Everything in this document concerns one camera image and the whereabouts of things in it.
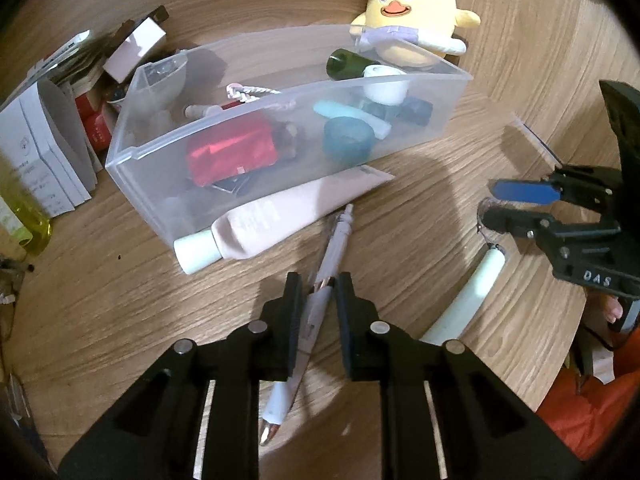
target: person's hand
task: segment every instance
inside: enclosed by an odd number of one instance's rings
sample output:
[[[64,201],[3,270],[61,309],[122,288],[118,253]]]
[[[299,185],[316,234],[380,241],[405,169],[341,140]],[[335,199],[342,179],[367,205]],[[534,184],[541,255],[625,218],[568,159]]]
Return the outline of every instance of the person's hand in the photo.
[[[615,323],[622,317],[622,305],[615,296],[590,290],[587,293],[587,305],[589,304],[597,306],[602,311],[604,319],[609,323]]]

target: yellow bottle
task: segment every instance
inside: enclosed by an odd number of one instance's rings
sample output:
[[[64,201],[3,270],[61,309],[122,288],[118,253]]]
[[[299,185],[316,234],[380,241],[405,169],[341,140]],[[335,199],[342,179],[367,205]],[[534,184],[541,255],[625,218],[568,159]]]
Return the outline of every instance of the yellow bottle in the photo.
[[[0,224],[29,254],[40,254],[51,238],[50,219],[10,178],[0,179]]]

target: plush toy beak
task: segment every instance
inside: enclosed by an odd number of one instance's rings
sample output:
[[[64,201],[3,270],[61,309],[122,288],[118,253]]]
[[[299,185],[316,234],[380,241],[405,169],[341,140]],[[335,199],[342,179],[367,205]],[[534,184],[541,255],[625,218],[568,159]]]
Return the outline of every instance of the plush toy beak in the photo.
[[[380,12],[383,16],[387,16],[389,18],[405,16],[409,12],[411,12],[411,7],[407,5],[401,4],[398,0],[393,0],[388,6],[382,7]]]

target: white pen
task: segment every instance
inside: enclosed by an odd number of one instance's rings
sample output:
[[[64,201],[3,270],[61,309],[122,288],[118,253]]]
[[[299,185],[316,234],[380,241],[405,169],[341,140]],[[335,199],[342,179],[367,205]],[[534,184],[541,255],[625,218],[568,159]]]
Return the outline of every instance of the white pen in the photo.
[[[351,222],[353,222],[352,212],[353,204],[349,204],[344,213],[338,217],[334,232],[314,280],[313,291],[306,297],[305,307],[302,310],[300,319],[296,365],[292,376],[287,382],[273,383],[273,390],[271,390],[271,395],[260,421],[259,439],[261,446],[265,446],[273,439],[293,406],[293,401],[296,399],[296,393],[302,382],[302,375],[305,373],[311,352],[320,332],[327,304],[331,300],[333,290],[331,278],[338,273],[340,261],[347,248],[347,239],[351,234]]]

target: pen tip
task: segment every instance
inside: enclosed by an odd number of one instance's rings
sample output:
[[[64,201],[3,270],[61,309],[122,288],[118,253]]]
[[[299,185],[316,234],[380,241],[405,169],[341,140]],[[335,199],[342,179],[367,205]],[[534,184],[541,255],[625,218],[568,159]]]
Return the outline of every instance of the pen tip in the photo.
[[[271,424],[263,418],[260,419],[260,427],[258,428],[258,440],[261,446],[266,446],[276,436],[280,429],[279,424]]]

